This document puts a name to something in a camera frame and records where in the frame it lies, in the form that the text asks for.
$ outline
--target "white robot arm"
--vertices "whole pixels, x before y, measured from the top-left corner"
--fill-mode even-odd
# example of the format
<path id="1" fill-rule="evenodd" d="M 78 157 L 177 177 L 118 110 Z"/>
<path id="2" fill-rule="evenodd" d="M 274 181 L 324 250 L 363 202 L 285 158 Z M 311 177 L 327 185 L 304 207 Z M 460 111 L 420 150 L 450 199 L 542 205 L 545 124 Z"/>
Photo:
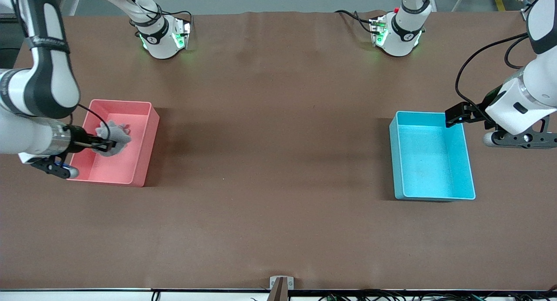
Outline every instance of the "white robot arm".
<path id="1" fill-rule="evenodd" d="M 0 154 L 19 154 L 49 174 L 75 177 L 77 170 L 64 164 L 67 154 L 109 150 L 114 143 L 56 120 L 70 115 L 80 99 L 56 0 L 0 2 L 22 18 L 34 61 L 31 69 L 0 69 Z"/>
<path id="2" fill-rule="evenodd" d="M 536 59 L 486 95 L 477 108 L 462 102 L 445 111 L 447 127 L 485 120 L 484 143 L 497 147 L 553 148 L 557 134 L 547 132 L 557 110 L 557 0 L 537 0 L 527 16 L 527 35 Z M 532 125 L 542 121 L 541 130 Z"/>
<path id="3" fill-rule="evenodd" d="M 191 22 L 165 14 L 153 0 L 107 0 L 126 13 L 139 31 L 143 47 L 157 59 L 187 47 Z"/>
<path id="4" fill-rule="evenodd" d="M 371 21 L 372 43 L 394 57 L 409 54 L 418 45 L 431 9 L 429 0 L 402 0 L 396 12 Z"/>

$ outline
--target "brown tabletop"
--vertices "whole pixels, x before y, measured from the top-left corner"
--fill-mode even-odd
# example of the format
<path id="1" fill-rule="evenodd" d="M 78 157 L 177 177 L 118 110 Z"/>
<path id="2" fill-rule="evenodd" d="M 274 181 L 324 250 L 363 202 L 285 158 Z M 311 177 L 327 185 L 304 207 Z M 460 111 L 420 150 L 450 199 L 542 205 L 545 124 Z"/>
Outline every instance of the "brown tabletop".
<path id="1" fill-rule="evenodd" d="M 388 57 L 332 13 L 195 18 L 190 51 L 156 60 L 126 17 L 68 17 L 88 104 L 161 116 L 145 188 L 68 182 L 2 156 L 0 287 L 547 289 L 557 280 L 555 150 L 487 148 L 466 125 L 477 198 L 397 201 L 388 124 L 460 102 L 476 49 L 516 12 L 433 13 Z M 480 101 L 513 73 L 507 45 L 466 70 Z M 533 58 L 524 41 L 511 60 Z M 18 66 L 29 67 L 27 52 Z M 76 111 L 80 124 L 83 111 Z"/>

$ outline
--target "pink plastic container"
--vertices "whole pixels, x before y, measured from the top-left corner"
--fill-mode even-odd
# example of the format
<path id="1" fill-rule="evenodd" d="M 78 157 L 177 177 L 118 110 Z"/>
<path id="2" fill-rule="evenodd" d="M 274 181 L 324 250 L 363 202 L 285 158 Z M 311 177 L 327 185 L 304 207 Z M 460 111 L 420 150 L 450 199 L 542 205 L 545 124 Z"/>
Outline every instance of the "pink plastic container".
<path id="1" fill-rule="evenodd" d="M 145 184 L 151 151 L 159 125 L 159 114 L 149 102 L 93 100 L 89 108 L 107 123 L 127 124 L 131 141 L 115 156 L 104 157 L 93 150 L 85 149 L 72 156 L 70 165 L 79 170 L 74 181 L 113 186 L 142 187 Z M 101 122 L 95 115 L 87 113 L 83 128 L 96 134 Z"/>

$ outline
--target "gray cloth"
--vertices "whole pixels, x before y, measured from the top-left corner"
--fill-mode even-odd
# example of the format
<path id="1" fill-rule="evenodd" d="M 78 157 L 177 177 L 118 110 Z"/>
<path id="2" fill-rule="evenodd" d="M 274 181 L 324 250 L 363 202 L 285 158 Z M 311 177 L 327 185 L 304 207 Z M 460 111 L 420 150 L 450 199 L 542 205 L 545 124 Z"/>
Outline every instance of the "gray cloth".
<path id="1" fill-rule="evenodd" d="M 127 129 L 126 127 L 127 127 L 126 124 L 116 125 L 114 121 L 109 120 L 108 121 L 108 128 L 110 128 L 109 140 L 115 141 L 116 142 L 115 146 L 112 149 L 110 149 L 108 152 L 103 152 L 95 149 L 93 149 L 93 151 L 106 157 L 119 154 L 120 151 L 122 151 L 126 147 L 127 143 L 131 141 L 131 137 L 128 136 L 130 133 L 130 129 Z M 95 129 L 95 132 L 97 133 L 97 137 L 101 137 L 103 139 L 106 139 L 108 135 L 108 130 L 106 129 L 106 126 L 103 123 L 101 123 L 101 127 L 97 127 Z"/>

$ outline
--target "blue plastic container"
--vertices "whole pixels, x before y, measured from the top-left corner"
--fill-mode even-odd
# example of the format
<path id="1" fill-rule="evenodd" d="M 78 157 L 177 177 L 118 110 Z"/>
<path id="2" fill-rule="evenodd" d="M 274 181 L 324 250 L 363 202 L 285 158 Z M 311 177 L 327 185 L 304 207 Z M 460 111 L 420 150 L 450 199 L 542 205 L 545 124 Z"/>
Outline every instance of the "blue plastic container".
<path id="1" fill-rule="evenodd" d="M 389 130 L 397 199 L 476 198 L 462 124 L 446 128 L 444 113 L 398 111 Z"/>

